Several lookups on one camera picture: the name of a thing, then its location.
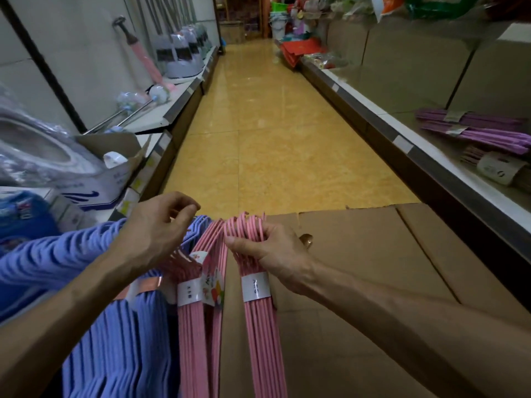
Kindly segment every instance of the cardboard sheet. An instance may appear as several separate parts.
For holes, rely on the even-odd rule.
[[[311,253],[342,271],[442,299],[455,301],[455,294],[472,307],[494,314],[506,308],[511,318],[531,321],[531,315],[423,204],[294,213],[268,220],[288,224],[297,235],[312,234]],[[458,271],[459,266],[467,270]],[[287,291],[274,277],[270,280],[290,397],[434,397],[347,322]],[[254,396],[240,277],[231,254],[220,369],[221,398]]]

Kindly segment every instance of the right hand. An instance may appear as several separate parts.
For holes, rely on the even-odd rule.
[[[310,275],[314,258],[290,227],[263,222],[262,228],[266,241],[227,236],[225,244],[235,253],[253,256],[290,291],[303,294],[303,280]]]

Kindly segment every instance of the hand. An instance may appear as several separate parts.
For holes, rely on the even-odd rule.
[[[290,227],[268,222],[263,222],[262,227],[268,238],[266,241],[227,236],[225,244],[235,253],[257,258],[260,265],[290,291],[304,294],[302,281],[311,273],[314,258]]]
[[[119,265],[127,266],[127,276],[136,278],[156,267],[182,243],[200,208],[195,200],[179,192],[141,202],[133,209],[106,255]]]

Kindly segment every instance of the white box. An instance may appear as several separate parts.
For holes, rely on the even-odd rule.
[[[84,211],[113,208],[118,203],[131,174],[142,162],[149,139],[144,147],[140,146],[132,133],[81,135],[76,137],[76,140],[100,159],[103,159],[105,153],[114,151],[126,157],[127,162],[107,169],[97,176],[59,181],[55,187]]]
[[[55,188],[0,187],[0,198],[2,195],[21,191],[37,194],[50,204],[49,213],[62,233],[92,227],[96,224],[91,214],[83,212],[80,207],[72,204]]]

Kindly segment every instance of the left hand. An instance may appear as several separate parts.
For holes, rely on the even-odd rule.
[[[158,195],[138,204],[106,255],[138,277],[155,268],[183,241],[201,206],[183,193]]]

